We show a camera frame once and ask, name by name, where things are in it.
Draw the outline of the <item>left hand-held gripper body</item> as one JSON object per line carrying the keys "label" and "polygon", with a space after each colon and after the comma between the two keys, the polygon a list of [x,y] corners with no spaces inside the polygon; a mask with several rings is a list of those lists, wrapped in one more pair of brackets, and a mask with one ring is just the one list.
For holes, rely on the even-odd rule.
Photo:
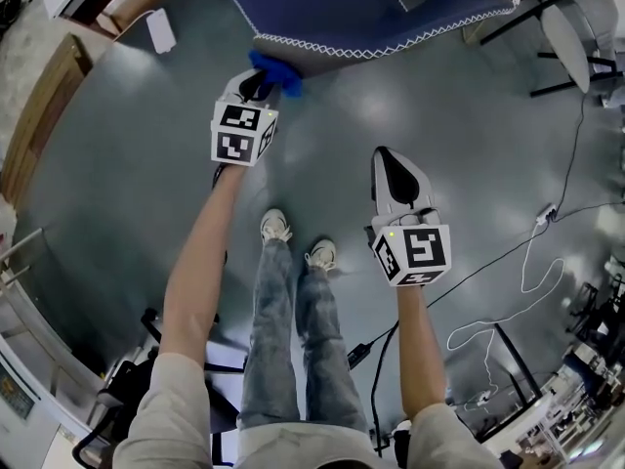
{"label": "left hand-held gripper body", "polygon": [[216,101],[211,120],[211,159],[253,167],[272,143],[278,111]]}

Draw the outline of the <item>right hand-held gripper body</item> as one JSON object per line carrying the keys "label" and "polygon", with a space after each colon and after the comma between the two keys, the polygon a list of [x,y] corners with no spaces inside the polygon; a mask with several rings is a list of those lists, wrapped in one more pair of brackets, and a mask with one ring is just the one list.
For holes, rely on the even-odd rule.
{"label": "right hand-held gripper body", "polygon": [[449,227],[429,201],[378,204],[366,231],[392,287],[431,284],[450,270]]}

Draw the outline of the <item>blue cloth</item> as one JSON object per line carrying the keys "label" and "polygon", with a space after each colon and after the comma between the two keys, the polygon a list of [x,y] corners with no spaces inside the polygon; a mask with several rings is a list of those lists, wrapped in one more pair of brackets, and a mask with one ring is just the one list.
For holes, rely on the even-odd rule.
{"label": "blue cloth", "polygon": [[303,94],[303,79],[290,64],[252,50],[248,54],[251,65],[264,73],[260,83],[260,94],[268,94],[277,86],[290,98],[300,98]]}

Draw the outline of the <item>blue chair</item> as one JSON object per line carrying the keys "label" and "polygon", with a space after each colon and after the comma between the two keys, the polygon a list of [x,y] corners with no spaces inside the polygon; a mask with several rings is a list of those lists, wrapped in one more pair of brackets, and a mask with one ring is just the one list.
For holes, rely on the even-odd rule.
{"label": "blue chair", "polygon": [[468,24],[508,15],[509,0],[232,0],[253,49],[307,78],[381,59]]}

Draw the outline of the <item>person's right forearm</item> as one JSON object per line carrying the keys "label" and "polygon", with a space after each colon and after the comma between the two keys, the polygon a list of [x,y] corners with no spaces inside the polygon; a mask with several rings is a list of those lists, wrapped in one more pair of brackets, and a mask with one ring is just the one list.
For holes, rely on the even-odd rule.
{"label": "person's right forearm", "polygon": [[444,403],[445,373],[422,288],[399,287],[396,295],[401,402],[413,420],[425,408]]}

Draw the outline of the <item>person's left forearm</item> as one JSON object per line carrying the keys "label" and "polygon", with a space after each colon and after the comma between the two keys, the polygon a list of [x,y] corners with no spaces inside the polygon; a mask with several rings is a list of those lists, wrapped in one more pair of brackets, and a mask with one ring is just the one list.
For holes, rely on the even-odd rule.
{"label": "person's left forearm", "polygon": [[163,307],[162,354],[204,366],[217,314],[229,226],[246,168],[228,165],[203,205],[169,276]]}

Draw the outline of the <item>person's right white shoe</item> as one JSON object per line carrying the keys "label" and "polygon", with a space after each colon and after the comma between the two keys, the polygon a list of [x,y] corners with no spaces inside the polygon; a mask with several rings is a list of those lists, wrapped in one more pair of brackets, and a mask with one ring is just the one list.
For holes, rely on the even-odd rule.
{"label": "person's right white shoe", "polygon": [[334,242],[330,239],[323,238],[319,240],[305,254],[305,261],[309,267],[317,267],[325,272],[330,272],[336,268],[337,250]]}

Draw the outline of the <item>person's white shoe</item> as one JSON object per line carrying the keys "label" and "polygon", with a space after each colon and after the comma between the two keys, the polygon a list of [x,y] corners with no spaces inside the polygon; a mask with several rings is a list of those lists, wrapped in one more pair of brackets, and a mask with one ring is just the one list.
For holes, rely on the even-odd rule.
{"label": "person's white shoe", "polygon": [[330,239],[323,238],[319,240],[305,254],[305,261],[309,267],[317,267],[325,272],[330,272],[336,268],[337,250],[334,242]]}
{"label": "person's white shoe", "polygon": [[265,213],[261,220],[260,233],[263,244],[274,239],[287,243],[292,237],[285,215],[277,208]]}

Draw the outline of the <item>white flat panel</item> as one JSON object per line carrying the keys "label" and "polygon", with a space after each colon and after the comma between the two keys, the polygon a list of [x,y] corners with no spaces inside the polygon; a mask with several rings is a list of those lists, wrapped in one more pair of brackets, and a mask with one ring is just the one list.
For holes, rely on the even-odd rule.
{"label": "white flat panel", "polygon": [[151,12],[146,18],[146,25],[156,54],[168,53],[177,45],[177,39],[164,8]]}

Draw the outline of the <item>person's left white shoe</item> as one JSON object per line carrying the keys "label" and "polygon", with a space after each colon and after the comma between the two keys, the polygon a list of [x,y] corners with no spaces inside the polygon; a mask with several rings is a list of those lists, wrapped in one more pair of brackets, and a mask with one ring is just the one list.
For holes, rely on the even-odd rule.
{"label": "person's left white shoe", "polygon": [[287,243],[292,237],[285,215],[277,208],[265,213],[261,220],[260,233],[263,244],[274,239]]}

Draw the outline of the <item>black power adapter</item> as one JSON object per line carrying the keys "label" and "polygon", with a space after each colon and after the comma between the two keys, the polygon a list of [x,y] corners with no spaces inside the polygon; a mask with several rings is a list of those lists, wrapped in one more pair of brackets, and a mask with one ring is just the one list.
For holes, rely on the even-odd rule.
{"label": "black power adapter", "polygon": [[358,366],[370,354],[371,347],[371,343],[359,343],[354,348],[352,348],[348,353],[349,368],[354,369],[356,366]]}

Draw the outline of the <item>person's grey jeans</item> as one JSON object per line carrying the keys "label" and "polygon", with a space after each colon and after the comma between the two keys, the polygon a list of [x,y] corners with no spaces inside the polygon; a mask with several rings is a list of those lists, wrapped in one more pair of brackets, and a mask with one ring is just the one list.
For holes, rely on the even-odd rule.
{"label": "person's grey jeans", "polygon": [[321,267],[305,266],[293,280],[292,263],[285,241],[265,243],[253,295],[238,428],[302,423],[366,435],[328,274]]}

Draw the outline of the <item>stack of wooden planks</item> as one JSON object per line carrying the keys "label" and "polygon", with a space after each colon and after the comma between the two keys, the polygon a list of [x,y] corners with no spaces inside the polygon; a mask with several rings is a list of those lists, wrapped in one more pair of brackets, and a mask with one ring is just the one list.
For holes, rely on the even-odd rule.
{"label": "stack of wooden planks", "polygon": [[0,194],[15,209],[21,208],[53,129],[92,67],[82,41],[69,33],[37,80],[21,112],[0,173]]}

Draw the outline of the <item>grey chair black legs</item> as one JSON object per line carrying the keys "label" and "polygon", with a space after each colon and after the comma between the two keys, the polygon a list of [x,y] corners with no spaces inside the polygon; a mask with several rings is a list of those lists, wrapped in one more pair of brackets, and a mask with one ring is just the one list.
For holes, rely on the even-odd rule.
{"label": "grey chair black legs", "polygon": [[[624,76],[618,69],[614,39],[618,24],[618,9],[614,0],[537,0],[538,3],[495,31],[483,37],[481,46],[493,41],[521,23],[532,18],[539,20],[543,34],[551,46],[549,52],[539,52],[541,59],[559,60],[569,80],[534,90],[532,98],[578,88],[582,93],[589,91],[596,82],[615,80]],[[561,2],[574,4],[593,34],[596,53],[589,55],[579,34],[559,8]]]}

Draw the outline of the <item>black office chair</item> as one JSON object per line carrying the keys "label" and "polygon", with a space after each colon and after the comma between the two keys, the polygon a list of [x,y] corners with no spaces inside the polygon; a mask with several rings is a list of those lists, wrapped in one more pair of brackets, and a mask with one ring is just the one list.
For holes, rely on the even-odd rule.
{"label": "black office chair", "polygon": [[[106,407],[106,412],[92,431],[72,449],[73,460],[83,469],[111,469],[112,455],[116,446],[128,436],[132,420],[135,418],[141,399],[147,392],[158,348],[152,347],[147,359],[139,364],[123,362],[113,374],[108,386],[97,394],[97,402]],[[237,408],[230,403],[212,384],[205,379],[205,386],[211,406],[211,457],[215,466],[231,467],[223,460],[222,435],[234,430],[238,415]],[[94,465],[83,457],[90,445],[100,440],[102,459]]]}

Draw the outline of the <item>person's beige sweater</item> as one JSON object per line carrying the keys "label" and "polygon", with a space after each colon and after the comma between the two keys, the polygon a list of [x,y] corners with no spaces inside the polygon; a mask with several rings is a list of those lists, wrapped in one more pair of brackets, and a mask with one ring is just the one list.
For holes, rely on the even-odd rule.
{"label": "person's beige sweater", "polygon": [[[411,422],[407,469],[504,469],[448,405],[431,405]],[[210,402],[199,366],[166,353],[152,370],[113,469],[213,469]],[[398,469],[353,429],[276,423],[243,430],[233,469]]]}

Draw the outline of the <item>white framed tray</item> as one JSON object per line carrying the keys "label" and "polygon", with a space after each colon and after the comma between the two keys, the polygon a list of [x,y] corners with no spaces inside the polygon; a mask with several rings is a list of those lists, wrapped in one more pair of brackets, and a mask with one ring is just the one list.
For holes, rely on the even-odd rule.
{"label": "white framed tray", "polygon": [[41,401],[14,367],[2,360],[0,360],[0,398],[21,420],[27,420]]}

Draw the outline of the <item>white desk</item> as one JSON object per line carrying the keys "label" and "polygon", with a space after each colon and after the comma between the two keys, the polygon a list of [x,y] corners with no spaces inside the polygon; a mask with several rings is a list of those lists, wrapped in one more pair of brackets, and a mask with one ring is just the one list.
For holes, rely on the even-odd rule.
{"label": "white desk", "polygon": [[40,229],[0,245],[0,360],[41,399],[21,420],[0,398],[0,461],[9,469],[41,469],[61,448],[85,437],[109,372],[99,356],[71,346],[55,330],[29,288],[43,272],[47,252]]}

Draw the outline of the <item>white table with black frame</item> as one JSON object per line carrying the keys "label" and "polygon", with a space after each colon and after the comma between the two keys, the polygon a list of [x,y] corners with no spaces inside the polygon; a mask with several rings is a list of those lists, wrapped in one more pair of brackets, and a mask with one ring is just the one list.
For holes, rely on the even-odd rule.
{"label": "white table with black frame", "polygon": [[506,450],[512,450],[513,446],[521,437],[543,423],[551,407],[554,395],[550,392],[549,387],[546,392],[541,389],[541,386],[535,379],[535,373],[529,370],[517,347],[499,323],[494,324],[494,330],[492,331],[486,353],[489,354],[490,346],[495,335],[503,341],[507,352],[517,366],[521,378],[532,393],[531,397],[527,397],[516,375],[512,372],[508,373],[512,387],[521,405],[494,427],[483,434],[476,435],[477,440],[484,447],[488,448],[494,454],[499,454]]}

